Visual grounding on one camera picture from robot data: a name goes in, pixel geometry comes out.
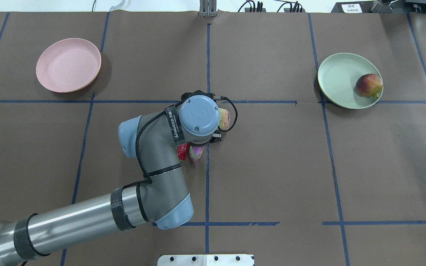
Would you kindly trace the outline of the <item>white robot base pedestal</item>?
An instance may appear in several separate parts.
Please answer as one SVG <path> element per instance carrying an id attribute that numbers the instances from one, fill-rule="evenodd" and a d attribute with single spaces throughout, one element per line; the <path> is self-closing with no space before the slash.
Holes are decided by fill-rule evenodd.
<path id="1" fill-rule="evenodd" d="M 249 254 L 162 255 L 157 266 L 255 266 Z"/>

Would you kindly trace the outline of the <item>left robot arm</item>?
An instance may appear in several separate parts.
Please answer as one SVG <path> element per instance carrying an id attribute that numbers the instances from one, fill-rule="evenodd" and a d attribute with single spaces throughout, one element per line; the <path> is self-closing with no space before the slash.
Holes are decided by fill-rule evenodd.
<path id="1" fill-rule="evenodd" d="M 144 103 L 0 102 L 0 221 L 14 222 L 106 195 L 140 180 L 137 160 L 123 154 L 117 126 L 142 111 L 164 109 Z M 206 181 L 217 199 L 218 167 L 206 158 L 183 167 L 192 195 L 192 225 L 160 230 L 155 225 L 117 232 L 71 246 L 29 266 L 150 266 L 161 255 L 206 253 Z"/>

